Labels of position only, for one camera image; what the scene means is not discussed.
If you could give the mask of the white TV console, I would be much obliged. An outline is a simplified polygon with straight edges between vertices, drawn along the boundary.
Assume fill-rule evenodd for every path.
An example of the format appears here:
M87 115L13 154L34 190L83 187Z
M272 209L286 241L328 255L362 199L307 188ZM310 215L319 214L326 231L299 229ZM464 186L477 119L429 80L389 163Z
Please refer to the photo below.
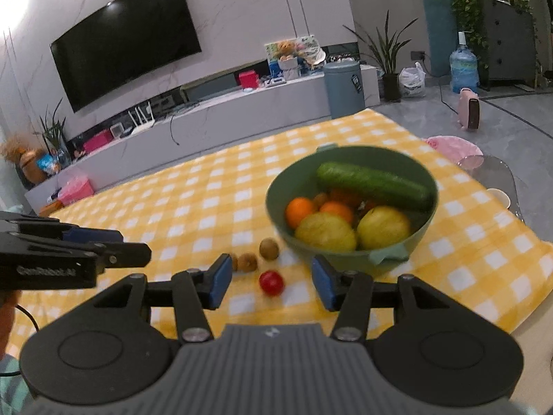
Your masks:
M248 138L331 115L324 74L275 87L233 92L116 140L25 193L34 211L71 179L85 176L95 191Z

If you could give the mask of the yellow checkered tablecloth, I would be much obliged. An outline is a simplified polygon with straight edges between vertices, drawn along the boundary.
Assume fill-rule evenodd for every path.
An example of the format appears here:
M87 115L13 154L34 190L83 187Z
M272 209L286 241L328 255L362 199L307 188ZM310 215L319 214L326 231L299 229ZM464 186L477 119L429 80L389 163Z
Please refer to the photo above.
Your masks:
M315 294L309 268L278 238L265 210L268 186L282 169L325 144L376 145L417 159L433 175L439 208L410 260L379 280L417 275L486 319L512 332L552 291L552 243L503 210L483 187L426 142L375 111L255 140L185 162L79 201L55 214L87 228L120 230L147 243L152 261L141 270L107 270L96 289L24 293L20 304L42 327L128 273L165 281L179 271L207 268L221 253L258 252L274 237L280 256L259 259L255 273L233 278L222 307L208 312L214 333L227 323L320 322L335 316ZM259 274L277 270L282 295L259 288Z

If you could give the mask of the green cucumber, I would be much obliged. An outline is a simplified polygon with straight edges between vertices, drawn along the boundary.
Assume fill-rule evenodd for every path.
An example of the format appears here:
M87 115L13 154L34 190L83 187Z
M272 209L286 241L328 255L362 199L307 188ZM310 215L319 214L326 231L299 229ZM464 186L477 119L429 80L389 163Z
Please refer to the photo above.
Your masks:
M353 164L324 162L316 172L321 186L349 190L395 207L425 211L434 203L432 193L407 178Z

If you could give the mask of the dark grey drawer cabinet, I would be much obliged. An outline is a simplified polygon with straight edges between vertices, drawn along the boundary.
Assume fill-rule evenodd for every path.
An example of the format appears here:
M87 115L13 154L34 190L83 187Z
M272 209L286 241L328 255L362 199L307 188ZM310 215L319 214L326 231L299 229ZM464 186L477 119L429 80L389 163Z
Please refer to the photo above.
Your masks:
M532 16L498 0L479 0L487 50L479 61L481 85L532 85L536 46Z

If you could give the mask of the black wall television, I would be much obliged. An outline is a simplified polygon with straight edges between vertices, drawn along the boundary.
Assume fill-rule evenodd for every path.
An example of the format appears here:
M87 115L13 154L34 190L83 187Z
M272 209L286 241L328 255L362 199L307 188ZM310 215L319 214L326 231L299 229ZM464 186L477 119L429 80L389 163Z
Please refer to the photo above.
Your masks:
M113 0L57 38L50 51L77 112L201 47L187 0Z

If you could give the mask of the red cherry tomato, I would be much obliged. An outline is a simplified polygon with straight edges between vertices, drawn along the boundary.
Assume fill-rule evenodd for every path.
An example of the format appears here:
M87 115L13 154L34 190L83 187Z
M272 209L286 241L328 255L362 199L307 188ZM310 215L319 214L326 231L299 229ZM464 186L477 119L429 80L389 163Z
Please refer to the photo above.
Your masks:
M282 295L285 281L279 272L268 270L260 275L259 285L265 295L275 297Z

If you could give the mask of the white plastic bag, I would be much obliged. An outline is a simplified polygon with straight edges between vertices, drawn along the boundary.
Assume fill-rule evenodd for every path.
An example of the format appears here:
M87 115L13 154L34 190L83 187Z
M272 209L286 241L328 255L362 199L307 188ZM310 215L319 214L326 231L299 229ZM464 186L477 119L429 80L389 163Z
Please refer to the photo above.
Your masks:
M425 72L420 62L404 67L399 73L399 89L403 98L413 99L425 96Z

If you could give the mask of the green colander bowl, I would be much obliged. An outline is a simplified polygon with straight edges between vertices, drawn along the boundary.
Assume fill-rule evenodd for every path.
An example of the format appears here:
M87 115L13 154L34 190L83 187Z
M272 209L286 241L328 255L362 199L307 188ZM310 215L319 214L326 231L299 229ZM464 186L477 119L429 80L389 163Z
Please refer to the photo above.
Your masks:
M349 190L329 189L318 182L317 168L324 162L353 164L370 169L383 170L424 185L434 197L433 205L425 210L409 210L383 202L372 201ZM284 212L294 198L305 197L314 201L316 213L335 214L347 221L354 229L357 248L349 253L320 250L298 241L295 230L285 220ZM275 177L266 193L267 214L285 244L304 263L310 263L317 256L324 256L340 271L363 271L382 275L392 267L408 260L421 243L430 222L437 211L439 192L435 179L419 161L383 147L375 146L329 146L306 156L288 166ZM377 206L391 206L399 209L411 221L412 235L401 243L376 250L360 247L356 228L359 221Z

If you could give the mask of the orange mandarin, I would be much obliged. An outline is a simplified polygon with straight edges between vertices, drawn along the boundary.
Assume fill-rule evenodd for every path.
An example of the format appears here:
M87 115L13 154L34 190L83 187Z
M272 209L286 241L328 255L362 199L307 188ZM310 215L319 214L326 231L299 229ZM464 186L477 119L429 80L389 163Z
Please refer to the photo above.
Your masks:
M284 216L287 225L296 230L302 220L318 211L317 205L305 197L298 197L291 200L286 206Z

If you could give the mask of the blue water jug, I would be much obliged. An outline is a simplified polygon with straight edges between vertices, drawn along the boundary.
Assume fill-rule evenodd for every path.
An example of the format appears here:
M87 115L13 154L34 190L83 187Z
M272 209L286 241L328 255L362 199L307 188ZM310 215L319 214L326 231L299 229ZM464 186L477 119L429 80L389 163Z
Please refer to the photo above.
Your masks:
M458 46L450 55L451 90L459 94L463 88L476 93L479 80L476 55L469 49L465 33L458 32Z

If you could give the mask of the pink round stool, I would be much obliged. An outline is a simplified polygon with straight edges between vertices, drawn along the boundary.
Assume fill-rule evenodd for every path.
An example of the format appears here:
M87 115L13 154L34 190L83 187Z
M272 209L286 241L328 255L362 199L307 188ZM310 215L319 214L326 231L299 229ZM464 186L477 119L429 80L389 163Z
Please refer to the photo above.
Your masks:
M468 156L482 156L481 149L472 142L457 136L433 136L424 140L434 150L453 163Z

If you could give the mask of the pink tissue box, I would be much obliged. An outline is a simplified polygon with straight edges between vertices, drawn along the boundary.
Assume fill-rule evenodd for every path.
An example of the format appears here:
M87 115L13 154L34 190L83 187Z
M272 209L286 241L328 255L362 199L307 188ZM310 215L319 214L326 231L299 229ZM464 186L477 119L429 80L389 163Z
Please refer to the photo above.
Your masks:
M67 182L59 191L57 198L65 206L70 206L77 201L92 197L95 194L87 177L77 177Z

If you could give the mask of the teddy bear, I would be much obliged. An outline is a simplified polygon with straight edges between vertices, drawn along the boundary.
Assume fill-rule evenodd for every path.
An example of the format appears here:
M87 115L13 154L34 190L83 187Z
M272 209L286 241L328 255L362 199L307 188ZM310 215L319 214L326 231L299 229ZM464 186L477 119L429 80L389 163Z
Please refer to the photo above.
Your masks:
M278 41L276 44L275 58L280 61L286 61L295 56L295 41L286 39Z

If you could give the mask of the potted green plant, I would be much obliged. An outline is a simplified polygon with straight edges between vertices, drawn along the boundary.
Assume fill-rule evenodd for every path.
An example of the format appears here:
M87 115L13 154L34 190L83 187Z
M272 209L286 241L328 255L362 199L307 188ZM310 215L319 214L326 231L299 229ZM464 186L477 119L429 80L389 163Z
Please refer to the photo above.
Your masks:
M409 21L405 26L394 32L390 31L390 11L386 11L385 22L382 30L376 28L375 38L359 27L358 30L344 25L344 28L353 34L362 44L366 45L369 53L366 57L375 61L382 71L382 90L384 99L388 102L399 102L401 91L399 87L399 73L397 73L397 57L399 51L412 40L401 39L403 33L414 25L418 18Z

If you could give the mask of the transparent grey chair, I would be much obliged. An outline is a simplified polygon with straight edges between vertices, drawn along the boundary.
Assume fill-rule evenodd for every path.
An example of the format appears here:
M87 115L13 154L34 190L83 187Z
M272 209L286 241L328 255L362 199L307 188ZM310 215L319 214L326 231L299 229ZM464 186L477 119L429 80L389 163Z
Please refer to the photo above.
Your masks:
M519 205L515 176L504 161L496 156L476 155L463 157L457 165L496 195L505 208L521 222L525 222Z

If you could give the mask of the yellow pear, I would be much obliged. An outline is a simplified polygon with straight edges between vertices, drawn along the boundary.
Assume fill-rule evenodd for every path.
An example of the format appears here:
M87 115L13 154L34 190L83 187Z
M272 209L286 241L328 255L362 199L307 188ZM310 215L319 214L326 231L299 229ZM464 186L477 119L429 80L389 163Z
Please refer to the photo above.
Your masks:
M315 213L306 216L294 236L305 245L320 250L349 253L357 248L353 227L335 214Z
M364 250L376 250L401 243L412 235L411 221L391 206L377 206L359 221L359 245Z

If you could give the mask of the red box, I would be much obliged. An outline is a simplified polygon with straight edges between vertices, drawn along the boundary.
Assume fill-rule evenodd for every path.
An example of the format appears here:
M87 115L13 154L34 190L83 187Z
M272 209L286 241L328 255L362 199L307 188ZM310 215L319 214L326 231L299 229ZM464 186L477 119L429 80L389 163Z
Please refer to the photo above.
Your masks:
M257 89L259 87L259 75L255 70L240 72L238 81L243 89Z

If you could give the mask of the blue-grey trash bin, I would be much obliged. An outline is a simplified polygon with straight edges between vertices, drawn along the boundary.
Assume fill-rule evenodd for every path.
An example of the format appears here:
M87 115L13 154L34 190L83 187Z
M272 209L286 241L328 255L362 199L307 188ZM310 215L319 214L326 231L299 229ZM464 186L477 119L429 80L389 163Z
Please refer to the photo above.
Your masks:
M332 119L366 108L360 64L345 60L324 65L324 83Z

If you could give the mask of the yellow pear left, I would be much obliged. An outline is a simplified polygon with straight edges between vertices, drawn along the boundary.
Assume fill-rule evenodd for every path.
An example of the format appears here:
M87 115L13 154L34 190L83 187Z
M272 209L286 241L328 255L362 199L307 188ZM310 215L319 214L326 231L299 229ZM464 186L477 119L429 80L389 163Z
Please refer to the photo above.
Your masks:
M320 250L349 253L357 248L353 227L335 214L315 213L306 216L294 236L305 245Z

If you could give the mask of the trailing ivy plant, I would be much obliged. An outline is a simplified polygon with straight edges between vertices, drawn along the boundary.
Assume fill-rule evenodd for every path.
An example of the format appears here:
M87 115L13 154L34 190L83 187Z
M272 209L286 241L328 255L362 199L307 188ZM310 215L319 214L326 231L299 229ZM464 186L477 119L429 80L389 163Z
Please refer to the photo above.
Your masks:
M484 0L449 0L457 30L463 31L478 66L488 71L489 45L485 28Z

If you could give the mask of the white wifi router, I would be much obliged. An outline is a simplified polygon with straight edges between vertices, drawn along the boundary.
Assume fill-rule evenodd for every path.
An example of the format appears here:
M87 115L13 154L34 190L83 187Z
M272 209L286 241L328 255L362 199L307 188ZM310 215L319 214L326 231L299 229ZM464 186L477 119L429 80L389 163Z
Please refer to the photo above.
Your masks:
M131 131L132 135L139 134L151 128L156 122L150 102L137 105L129 110L128 114L133 124Z

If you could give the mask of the yellow pear right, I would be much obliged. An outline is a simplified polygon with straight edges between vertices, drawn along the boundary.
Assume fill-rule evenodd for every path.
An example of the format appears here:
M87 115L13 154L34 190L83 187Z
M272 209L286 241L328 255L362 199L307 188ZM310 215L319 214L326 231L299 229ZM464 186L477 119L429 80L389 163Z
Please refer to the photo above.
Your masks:
M377 206L359 221L359 245L364 250L376 250L401 243L412 235L411 221L391 206Z

